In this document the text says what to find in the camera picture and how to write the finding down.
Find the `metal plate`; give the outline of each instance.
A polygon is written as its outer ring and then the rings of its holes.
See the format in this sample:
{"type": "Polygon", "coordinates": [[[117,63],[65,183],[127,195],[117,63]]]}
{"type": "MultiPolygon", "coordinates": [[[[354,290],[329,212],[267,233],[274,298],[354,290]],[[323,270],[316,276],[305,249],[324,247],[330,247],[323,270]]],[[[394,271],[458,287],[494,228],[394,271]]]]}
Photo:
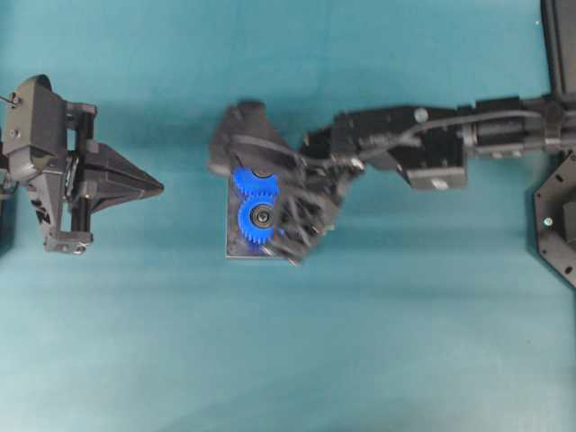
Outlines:
{"type": "Polygon", "coordinates": [[[568,157],[534,195],[538,253],[576,287],[576,250],[564,238],[563,206],[576,190],[576,156],[568,157]]]}

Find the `gear teeth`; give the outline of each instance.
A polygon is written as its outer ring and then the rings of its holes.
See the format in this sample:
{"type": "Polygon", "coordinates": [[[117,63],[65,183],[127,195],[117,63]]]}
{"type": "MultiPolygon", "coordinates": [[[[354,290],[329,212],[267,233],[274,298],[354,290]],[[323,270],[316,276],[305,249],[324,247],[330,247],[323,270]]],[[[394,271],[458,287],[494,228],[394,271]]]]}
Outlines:
{"type": "Polygon", "coordinates": [[[276,175],[267,178],[260,178],[247,168],[236,168],[234,174],[234,184],[241,194],[250,196],[254,194],[269,194],[277,196],[279,193],[276,175]]]}
{"type": "Polygon", "coordinates": [[[255,245],[262,246],[274,235],[274,227],[259,228],[251,220],[251,212],[261,204],[274,207],[275,197],[270,193],[250,195],[238,210],[238,227],[244,238],[255,245]]]}

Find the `black plastic part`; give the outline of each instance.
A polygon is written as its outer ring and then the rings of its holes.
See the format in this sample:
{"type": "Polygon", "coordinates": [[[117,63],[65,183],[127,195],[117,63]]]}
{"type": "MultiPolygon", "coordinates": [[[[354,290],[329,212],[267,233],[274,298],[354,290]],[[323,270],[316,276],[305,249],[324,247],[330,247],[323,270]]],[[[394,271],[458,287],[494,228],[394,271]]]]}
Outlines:
{"type": "MultiPolygon", "coordinates": [[[[84,112],[78,122],[76,123],[75,133],[76,133],[76,143],[75,150],[80,153],[80,146],[86,140],[91,140],[94,138],[94,122],[95,117],[88,112],[84,112]]],[[[79,161],[80,169],[84,170],[84,160],[79,161]]],[[[71,229],[73,231],[90,232],[91,225],[91,207],[90,202],[86,198],[79,198],[76,205],[74,205],[70,211],[72,213],[72,225],[71,229]]]]}
{"type": "Polygon", "coordinates": [[[534,195],[540,256],[576,288],[576,155],[550,175],[534,195]]]}
{"type": "Polygon", "coordinates": [[[298,161],[259,101],[229,107],[210,143],[209,169],[230,176],[236,167],[288,176],[298,161]]]}
{"type": "MultiPolygon", "coordinates": [[[[381,137],[397,136],[418,124],[418,111],[434,121],[458,115],[456,110],[400,106],[340,114],[334,119],[332,148],[338,156],[370,150],[381,137]]],[[[420,147],[398,146],[366,162],[374,168],[398,170],[415,189],[446,190],[467,184],[466,155],[458,128],[434,129],[422,133],[420,147]]]]}
{"type": "Polygon", "coordinates": [[[543,0],[542,16],[552,91],[576,102],[576,2],[543,0]]]}

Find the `robot end effector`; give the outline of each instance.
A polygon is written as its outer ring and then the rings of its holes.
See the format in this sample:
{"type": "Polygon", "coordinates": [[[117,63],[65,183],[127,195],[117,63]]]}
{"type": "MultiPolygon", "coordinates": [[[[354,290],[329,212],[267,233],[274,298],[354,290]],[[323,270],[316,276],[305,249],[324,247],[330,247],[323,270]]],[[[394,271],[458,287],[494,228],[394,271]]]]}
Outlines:
{"type": "Polygon", "coordinates": [[[70,103],[35,76],[7,100],[0,174],[4,191],[25,187],[47,251],[81,255],[92,243],[91,216],[106,207],[161,194],[164,186],[94,140],[96,107],[70,103]],[[76,140],[68,148],[68,130],[76,140]],[[62,229],[64,203],[70,230],[62,229]]]}

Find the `teal tabletop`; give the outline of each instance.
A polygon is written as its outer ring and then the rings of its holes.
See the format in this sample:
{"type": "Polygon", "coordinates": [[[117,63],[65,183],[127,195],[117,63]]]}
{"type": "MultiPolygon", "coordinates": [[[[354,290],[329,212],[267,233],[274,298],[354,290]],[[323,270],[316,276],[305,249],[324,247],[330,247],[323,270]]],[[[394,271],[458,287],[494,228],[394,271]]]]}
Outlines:
{"type": "Polygon", "coordinates": [[[538,0],[4,0],[0,94],[47,74],[165,192],[47,254],[24,191],[0,248],[3,432],[576,428],[573,291],[534,251],[535,154],[468,188],[370,171],[300,267],[224,257],[227,104],[297,145],[343,110],[550,91],[538,0]]]}

